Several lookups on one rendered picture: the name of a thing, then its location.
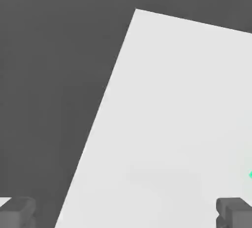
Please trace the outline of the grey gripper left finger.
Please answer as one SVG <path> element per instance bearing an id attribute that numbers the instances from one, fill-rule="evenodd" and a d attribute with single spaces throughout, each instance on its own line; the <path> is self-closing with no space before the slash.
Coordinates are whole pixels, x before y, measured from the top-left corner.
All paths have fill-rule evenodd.
<path id="1" fill-rule="evenodd" d="M 0 228 L 36 228 L 36 201 L 31 197 L 12 197 L 0 207 Z"/>

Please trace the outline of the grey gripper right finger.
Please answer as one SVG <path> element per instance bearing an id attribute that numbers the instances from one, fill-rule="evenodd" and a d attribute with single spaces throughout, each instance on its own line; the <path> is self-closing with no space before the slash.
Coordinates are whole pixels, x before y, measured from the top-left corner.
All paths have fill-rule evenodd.
<path id="1" fill-rule="evenodd" d="M 252 206 L 242 198 L 218 198 L 216 210 L 216 228 L 252 228 Z"/>

